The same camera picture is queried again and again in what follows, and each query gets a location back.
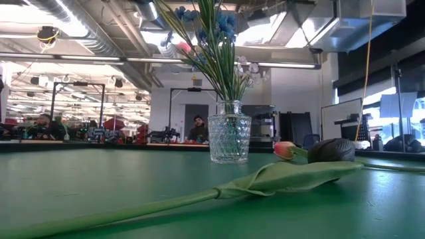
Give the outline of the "pink artificial tulip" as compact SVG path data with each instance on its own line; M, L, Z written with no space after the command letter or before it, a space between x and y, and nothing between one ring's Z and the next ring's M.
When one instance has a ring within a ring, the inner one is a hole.
M307 159L308 152L305 149L296 147L295 144L289 141L277 142L274 146L274 154L283 159L284 161L291 161L296 155ZM404 172L415 172L425 173L425 168L420 167L406 167L406 166L390 166L390 165L377 165L373 163L367 163L362 160L355 160L358 163L362 163L365 167L373 169L384 169L390 171L404 171Z
M186 42L179 42L175 45L177 52L181 55L189 54L192 55L193 51L189 44Z

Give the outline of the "blue artificial flower bunch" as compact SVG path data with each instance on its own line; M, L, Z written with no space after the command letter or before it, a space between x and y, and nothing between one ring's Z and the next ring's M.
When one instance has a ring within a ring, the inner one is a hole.
M202 72L221 100L235 100L234 35L220 27L221 0L190 2L192 10L184 6L172 9L165 0L153 0L173 32L189 46L180 51L183 62Z
M235 19L221 9L222 0L197 0L199 7L197 31L201 70L223 101L237 99L237 76L234 42Z

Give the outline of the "clear textured glass vase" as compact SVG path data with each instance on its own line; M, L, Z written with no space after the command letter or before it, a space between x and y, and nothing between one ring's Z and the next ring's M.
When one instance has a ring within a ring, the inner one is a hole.
M208 117L211 161L247 162L252 118L242 113L242 103L238 100L218 102L217 108L217 114Z

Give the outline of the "person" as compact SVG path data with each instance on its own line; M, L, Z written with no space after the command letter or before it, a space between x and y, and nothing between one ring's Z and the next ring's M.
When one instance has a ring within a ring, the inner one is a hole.
M50 115L41 114L27 134L31 139L62 141L65 130Z
M189 132L188 140L198 143L204 143L209 140L209 131L201 116L194 117L194 128Z

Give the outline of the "grey door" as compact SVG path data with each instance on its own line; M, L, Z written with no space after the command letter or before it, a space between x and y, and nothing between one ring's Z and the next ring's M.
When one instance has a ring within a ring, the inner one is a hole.
M184 130L185 139L189 139L190 131L195 127L195 117L200 116L206 126L209 116L209 106L206 104L186 104Z

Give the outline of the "black upright panels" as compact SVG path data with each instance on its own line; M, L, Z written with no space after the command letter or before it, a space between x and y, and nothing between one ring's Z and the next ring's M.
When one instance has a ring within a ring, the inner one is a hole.
M279 114L279 136L281 141L291 141L303 145L304 137L312 134L311 116L309 112Z

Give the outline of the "green artificial tulip stem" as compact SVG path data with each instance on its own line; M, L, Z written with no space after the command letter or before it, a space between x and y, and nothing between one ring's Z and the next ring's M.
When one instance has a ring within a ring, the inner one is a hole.
M250 154L0 147L0 239L349 239L363 218L352 162Z

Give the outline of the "red fabric cover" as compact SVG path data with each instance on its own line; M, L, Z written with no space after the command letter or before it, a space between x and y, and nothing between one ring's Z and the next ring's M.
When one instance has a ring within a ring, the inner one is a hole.
M125 127L122 120L111 118L104 122L104 128L110 131L119 131Z

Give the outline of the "blue office chair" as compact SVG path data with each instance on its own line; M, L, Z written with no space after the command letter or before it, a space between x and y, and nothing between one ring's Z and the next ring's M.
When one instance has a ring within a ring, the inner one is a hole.
M320 142L321 138L318 134L308 134L303 138L302 147L304 149L311 149L316 143Z

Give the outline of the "whiteboard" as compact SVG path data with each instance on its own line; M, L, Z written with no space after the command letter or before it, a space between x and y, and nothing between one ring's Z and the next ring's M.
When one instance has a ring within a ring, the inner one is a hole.
M341 137L341 128L335 125L338 120L345 120L350 114L360 112L362 99L357 98L347 102L321 108L321 138L322 140Z

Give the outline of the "black perforated rack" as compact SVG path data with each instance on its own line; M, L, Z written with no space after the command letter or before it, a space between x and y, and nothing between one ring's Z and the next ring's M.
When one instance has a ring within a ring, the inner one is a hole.
M335 121L335 125L341 128L341 138L351 141L370 141L370 132L368 120L372 118L371 114L362 115L350 114L346 119Z

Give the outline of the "dark bottle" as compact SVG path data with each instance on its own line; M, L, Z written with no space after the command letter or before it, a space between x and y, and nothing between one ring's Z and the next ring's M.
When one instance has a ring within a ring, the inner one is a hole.
M383 151L384 150L384 144L382 137L379 134L376 134L373 141L372 141L372 148L374 151Z

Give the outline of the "white paper sheet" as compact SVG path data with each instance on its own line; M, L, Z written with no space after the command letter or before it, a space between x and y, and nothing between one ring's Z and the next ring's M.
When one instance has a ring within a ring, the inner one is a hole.
M411 118L416 99L416 92L382 95L380 117L399 118L401 115L403 118Z

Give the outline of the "black round ceiling device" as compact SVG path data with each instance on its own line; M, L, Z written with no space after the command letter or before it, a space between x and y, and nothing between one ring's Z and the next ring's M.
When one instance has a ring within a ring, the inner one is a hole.
M45 44L53 44L59 35L60 31L57 28L42 26L41 30L37 32L37 39Z

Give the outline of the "black bag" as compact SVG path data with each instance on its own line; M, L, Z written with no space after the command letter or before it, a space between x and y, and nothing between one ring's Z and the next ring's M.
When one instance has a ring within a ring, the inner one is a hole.
M425 153L425 146L423 146L413 135L405 134L404 139L399 135L389 140L384 145L384 150L405 153Z

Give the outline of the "black metal frame stand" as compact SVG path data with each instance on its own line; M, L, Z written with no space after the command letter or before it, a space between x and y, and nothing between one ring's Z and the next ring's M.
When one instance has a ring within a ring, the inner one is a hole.
M181 135L184 135L186 104L206 104L209 106L209 115L212 115L218 112L217 103L218 94L213 89L171 88L169 90L168 126L177 129Z
M98 123L98 125L100 127L102 127L103 126L103 116L104 116L104 99L105 99L105 95L106 95L106 85L101 84L101 83L88 83L88 82L81 82L81 81L77 81L77 82L54 82L53 88L52 88L51 105L50 105L50 118L51 119L54 118L54 105L55 105L56 95L58 94L58 92L56 91L56 87L60 84L80 86L80 87L100 86L102 88L101 102L100 102L101 103L101 105L100 105L100 118L99 118L99 123Z

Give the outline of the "black table edge rail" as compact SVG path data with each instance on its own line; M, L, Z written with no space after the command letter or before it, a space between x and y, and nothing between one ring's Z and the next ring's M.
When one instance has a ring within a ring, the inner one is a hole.
M62 143L60 141L29 141L24 143L13 141L0 141L0 153L19 153L32 151L58 151L77 149L119 149L119 150L139 150L139 151L183 151L183 152L209 152L205 146L164 146L164 145L116 145L97 143ZM388 161L405 161L425 163L424 153L400 153L386 151L356 151L357 157L368 159L384 159Z

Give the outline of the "silver round ventilation duct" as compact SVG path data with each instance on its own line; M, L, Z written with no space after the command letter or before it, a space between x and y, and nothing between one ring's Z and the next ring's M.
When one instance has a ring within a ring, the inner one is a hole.
M54 17L62 32L70 37L76 37L94 56L124 56L124 52L77 0L23 1ZM145 67L138 70L132 63L121 62L114 65L114 68L122 72L138 88L150 91L153 86L160 86Z

